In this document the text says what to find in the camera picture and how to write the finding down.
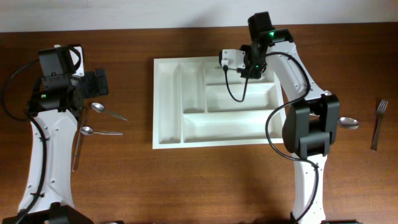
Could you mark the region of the small steel teaspoon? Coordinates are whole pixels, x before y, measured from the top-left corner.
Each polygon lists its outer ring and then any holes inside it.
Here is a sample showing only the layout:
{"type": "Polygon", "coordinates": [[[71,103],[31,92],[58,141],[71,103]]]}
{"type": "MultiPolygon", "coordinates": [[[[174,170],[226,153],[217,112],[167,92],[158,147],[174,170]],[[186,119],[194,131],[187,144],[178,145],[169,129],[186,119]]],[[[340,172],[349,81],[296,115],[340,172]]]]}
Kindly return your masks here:
{"type": "Polygon", "coordinates": [[[120,114],[117,114],[115,112],[106,110],[105,107],[101,103],[92,103],[91,107],[97,113],[107,113],[107,114],[110,114],[111,116],[114,116],[115,118],[118,118],[118,119],[121,119],[124,121],[128,121],[128,119],[126,117],[121,116],[120,114]]]}
{"type": "Polygon", "coordinates": [[[94,131],[91,127],[84,126],[80,128],[80,132],[86,136],[92,134],[100,134],[100,135],[123,135],[123,132],[112,132],[112,131],[94,131]]]}

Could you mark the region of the steel tablespoon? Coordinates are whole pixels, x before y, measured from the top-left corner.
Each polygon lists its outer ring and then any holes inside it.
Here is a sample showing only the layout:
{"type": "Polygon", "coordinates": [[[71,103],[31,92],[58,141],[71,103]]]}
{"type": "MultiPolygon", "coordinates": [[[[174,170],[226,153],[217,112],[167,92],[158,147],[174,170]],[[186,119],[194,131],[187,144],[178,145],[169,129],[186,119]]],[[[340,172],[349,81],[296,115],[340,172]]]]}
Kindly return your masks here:
{"type": "Polygon", "coordinates": [[[350,118],[350,117],[340,117],[338,119],[338,125],[341,128],[344,129],[357,129],[359,128],[359,122],[354,119],[354,118],[350,118]]]}

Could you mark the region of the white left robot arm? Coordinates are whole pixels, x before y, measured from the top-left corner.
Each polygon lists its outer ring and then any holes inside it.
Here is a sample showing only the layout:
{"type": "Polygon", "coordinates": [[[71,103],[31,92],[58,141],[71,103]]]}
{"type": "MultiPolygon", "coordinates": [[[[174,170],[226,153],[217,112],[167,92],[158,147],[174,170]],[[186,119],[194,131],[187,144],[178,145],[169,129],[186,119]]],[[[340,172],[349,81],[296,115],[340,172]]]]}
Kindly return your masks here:
{"type": "Polygon", "coordinates": [[[103,69],[87,72],[80,44],[39,51],[42,76],[25,110],[32,154],[24,196],[3,223],[92,223],[75,209],[71,190],[72,149],[85,100],[108,95],[103,69]]]}

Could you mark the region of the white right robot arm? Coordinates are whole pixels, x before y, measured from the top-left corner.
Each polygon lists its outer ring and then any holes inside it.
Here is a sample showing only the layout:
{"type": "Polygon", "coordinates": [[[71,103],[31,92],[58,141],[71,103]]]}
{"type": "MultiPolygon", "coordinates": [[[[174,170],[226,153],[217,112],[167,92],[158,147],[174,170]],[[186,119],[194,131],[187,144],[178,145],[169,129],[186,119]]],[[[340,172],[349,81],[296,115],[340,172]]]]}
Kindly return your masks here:
{"type": "Polygon", "coordinates": [[[323,172],[336,139],[340,102],[327,95],[312,79],[297,52],[292,34],[276,29],[268,12],[248,19],[251,45],[242,46],[247,55],[248,75],[271,70],[277,75],[288,99],[267,118],[266,124],[287,111],[282,139],[288,153],[276,152],[294,163],[295,202],[290,214],[293,223],[325,223],[323,172]]]}

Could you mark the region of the steel fork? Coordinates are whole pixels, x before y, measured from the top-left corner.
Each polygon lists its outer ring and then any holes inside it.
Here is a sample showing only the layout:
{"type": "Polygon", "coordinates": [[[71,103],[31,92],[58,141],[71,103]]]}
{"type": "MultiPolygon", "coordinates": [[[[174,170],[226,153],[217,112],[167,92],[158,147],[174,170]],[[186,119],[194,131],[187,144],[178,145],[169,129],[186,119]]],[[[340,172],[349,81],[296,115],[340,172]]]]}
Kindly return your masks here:
{"type": "Polygon", "coordinates": [[[382,119],[385,115],[387,105],[388,105],[387,100],[381,100],[381,102],[376,110],[376,128],[374,130],[373,140],[372,140],[372,144],[371,144],[372,151],[377,151],[379,133],[381,130],[381,123],[382,123],[382,119]]]}

